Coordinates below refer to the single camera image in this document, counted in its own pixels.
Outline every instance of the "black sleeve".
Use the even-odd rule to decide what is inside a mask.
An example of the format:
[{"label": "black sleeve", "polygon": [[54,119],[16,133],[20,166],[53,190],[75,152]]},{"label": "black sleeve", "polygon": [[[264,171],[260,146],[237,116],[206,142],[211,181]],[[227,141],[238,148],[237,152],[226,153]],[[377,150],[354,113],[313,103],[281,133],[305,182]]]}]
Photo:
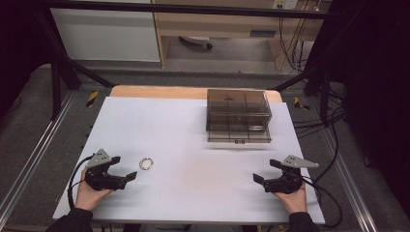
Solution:
[{"label": "black sleeve", "polygon": [[73,208],[66,216],[55,221],[46,232],[92,232],[91,220],[93,213]]},{"label": "black sleeve", "polygon": [[317,232],[319,227],[311,220],[308,213],[293,213],[289,216],[289,229],[287,232]]}]

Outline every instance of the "black frame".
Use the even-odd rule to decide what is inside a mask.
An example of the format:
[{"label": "black frame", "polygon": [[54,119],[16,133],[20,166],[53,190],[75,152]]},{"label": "black frame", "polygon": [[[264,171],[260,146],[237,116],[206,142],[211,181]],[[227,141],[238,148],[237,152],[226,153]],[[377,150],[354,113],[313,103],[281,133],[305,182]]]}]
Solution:
[{"label": "black frame", "polygon": [[[30,11],[47,38],[47,43],[51,46],[53,59],[52,78],[53,78],[53,114],[54,119],[61,110],[61,90],[60,76],[65,80],[69,89],[78,89],[80,81],[74,70],[84,73],[96,80],[105,87],[114,87],[116,84],[106,81],[97,74],[87,70],[80,64],[71,59],[64,46],[52,30],[50,23],[44,16],[45,9],[76,9],[93,11],[116,11],[116,12],[151,12],[151,13],[175,13],[175,14],[199,14],[199,15],[242,15],[242,16],[262,16],[262,17],[286,17],[286,18],[309,18],[343,21],[346,14],[327,13],[327,12],[304,12],[304,11],[284,11],[266,9],[247,9],[232,7],[209,7],[209,6],[189,6],[189,5],[164,5],[164,4],[139,4],[139,3],[113,3],[113,2],[90,2],[90,1],[67,1],[67,0],[37,0],[31,1],[28,5]],[[275,90],[281,91],[293,82],[280,85]]]}]

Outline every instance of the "metal rail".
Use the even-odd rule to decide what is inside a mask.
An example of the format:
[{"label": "metal rail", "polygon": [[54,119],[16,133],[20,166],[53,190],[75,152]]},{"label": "metal rail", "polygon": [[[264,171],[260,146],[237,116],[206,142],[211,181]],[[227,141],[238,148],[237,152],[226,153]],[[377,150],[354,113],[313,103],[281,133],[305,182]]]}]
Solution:
[{"label": "metal rail", "polygon": [[167,4],[142,4],[142,3],[114,3],[114,2],[91,2],[91,1],[58,1],[39,0],[34,2],[38,6],[54,9],[76,9],[93,11],[115,12],[148,12],[148,13],[176,13],[176,14],[200,14],[200,15],[241,15],[262,17],[289,17],[309,19],[341,19],[345,14],[327,12],[307,12],[275,9],[211,7],[192,5],[167,5]]},{"label": "metal rail", "polygon": [[[313,101],[310,98],[307,99],[309,105],[311,106],[312,112],[316,118],[319,118],[319,103]],[[331,158],[335,154],[335,138],[331,132],[331,129],[325,128],[322,130],[323,136],[326,140],[326,146],[329,151]],[[356,218],[362,227],[364,232],[377,232],[377,227],[373,221],[373,218],[370,212],[367,209],[366,203],[360,194],[358,187],[354,181],[354,178],[351,176],[346,164],[343,161],[343,157],[340,152],[338,152],[337,160],[335,161],[335,168],[340,177],[341,184],[346,192],[347,198],[350,201],[350,204],[353,208],[353,211],[356,214]]]},{"label": "metal rail", "polygon": [[75,91],[71,91],[64,99],[62,110],[60,114],[48,124],[47,129],[45,130],[42,138],[38,142],[36,148],[31,154],[28,161],[25,163],[24,167],[21,169],[18,177],[16,178],[13,186],[10,188],[6,197],[0,205],[0,231],[6,225],[7,220],[12,214],[15,205],[17,204],[18,199],[21,194],[24,192],[27,184],[29,183],[31,177],[33,176],[37,166],[39,165],[45,150],[47,149],[49,143],[51,142],[54,134],[57,132],[60,127],[64,117],[67,114],[67,111],[72,103]]}]

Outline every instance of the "white panel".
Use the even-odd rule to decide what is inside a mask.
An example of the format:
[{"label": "white panel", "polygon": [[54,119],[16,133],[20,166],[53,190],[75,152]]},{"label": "white panel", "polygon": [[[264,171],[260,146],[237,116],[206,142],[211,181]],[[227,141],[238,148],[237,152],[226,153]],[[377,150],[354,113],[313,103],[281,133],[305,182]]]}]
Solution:
[{"label": "white panel", "polygon": [[[110,2],[150,3],[149,0]],[[52,13],[64,46],[73,59],[160,60],[152,13],[65,9],[52,9]]]},{"label": "white panel", "polygon": [[[280,200],[255,183],[255,172],[278,178],[270,159],[302,152],[285,103],[270,103],[272,142],[236,145],[207,142],[206,100],[107,98],[80,159],[104,148],[121,162],[108,172],[138,171],[124,190],[106,197],[94,219],[118,222],[272,223],[288,221]],[[145,157],[151,170],[139,169]],[[302,174],[308,176],[305,168]],[[314,190],[307,186],[311,217],[323,223]],[[66,191],[54,218],[69,211]]]}]

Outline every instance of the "transparent plastic box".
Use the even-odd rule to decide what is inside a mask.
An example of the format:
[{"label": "transparent plastic box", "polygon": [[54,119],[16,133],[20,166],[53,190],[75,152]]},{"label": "transparent plastic box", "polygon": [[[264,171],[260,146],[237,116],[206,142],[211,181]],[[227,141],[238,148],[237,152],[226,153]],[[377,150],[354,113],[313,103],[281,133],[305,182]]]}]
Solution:
[{"label": "transparent plastic box", "polygon": [[209,89],[207,126],[209,142],[269,143],[271,108],[265,91]]}]

